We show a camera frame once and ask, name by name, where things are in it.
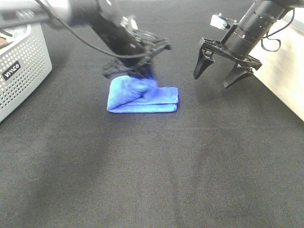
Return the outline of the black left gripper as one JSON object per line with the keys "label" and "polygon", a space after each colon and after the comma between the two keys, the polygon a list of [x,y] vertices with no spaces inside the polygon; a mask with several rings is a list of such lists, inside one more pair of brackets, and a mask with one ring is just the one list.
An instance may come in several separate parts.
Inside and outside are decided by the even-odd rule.
{"label": "black left gripper", "polygon": [[118,76],[123,73],[138,79],[156,80],[153,59],[164,50],[171,50],[166,38],[138,29],[135,16],[122,17],[120,28],[129,39],[125,42],[122,53],[104,66],[104,76]]}

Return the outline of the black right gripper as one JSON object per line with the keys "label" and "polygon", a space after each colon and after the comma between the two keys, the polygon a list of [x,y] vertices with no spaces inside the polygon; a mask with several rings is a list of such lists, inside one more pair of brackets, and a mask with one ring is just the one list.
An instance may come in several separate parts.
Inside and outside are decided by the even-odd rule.
{"label": "black right gripper", "polygon": [[244,32],[238,24],[234,24],[221,41],[202,38],[199,42],[199,56],[193,77],[198,79],[215,62],[214,54],[228,58],[236,63],[223,82],[225,88],[242,79],[253,76],[252,68],[258,70],[262,66],[258,59],[249,55],[257,42],[258,40]]}

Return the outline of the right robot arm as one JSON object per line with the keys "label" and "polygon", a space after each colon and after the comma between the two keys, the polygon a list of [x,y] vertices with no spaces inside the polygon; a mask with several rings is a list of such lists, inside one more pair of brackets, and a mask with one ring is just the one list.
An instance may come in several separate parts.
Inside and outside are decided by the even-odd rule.
{"label": "right robot arm", "polygon": [[224,87],[250,77],[258,70],[261,62],[250,56],[250,52],[263,39],[270,37],[271,27],[289,11],[303,8],[302,0],[256,0],[240,21],[214,14],[210,24],[225,30],[221,41],[202,38],[199,42],[199,56],[193,72],[198,79],[204,70],[214,63],[213,55],[225,57],[235,62],[232,70],[224,80]]}

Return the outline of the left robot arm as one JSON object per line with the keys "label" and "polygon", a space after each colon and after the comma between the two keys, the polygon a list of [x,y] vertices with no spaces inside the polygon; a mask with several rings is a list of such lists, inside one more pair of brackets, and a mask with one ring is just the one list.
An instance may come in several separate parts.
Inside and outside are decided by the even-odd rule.
{"label": "left robot arm", "polygon": [[[103,68],[106,78],[126,74],[154,76],[153,58],[171,46],[166,38],[138,29],[135,16],[124,16],[115,0],[2,0],[0,28],[34,23],[63,27],[89,47],[114,59]],[[88,25],[107,45],[109,52],[88,43],[73,26]]]}

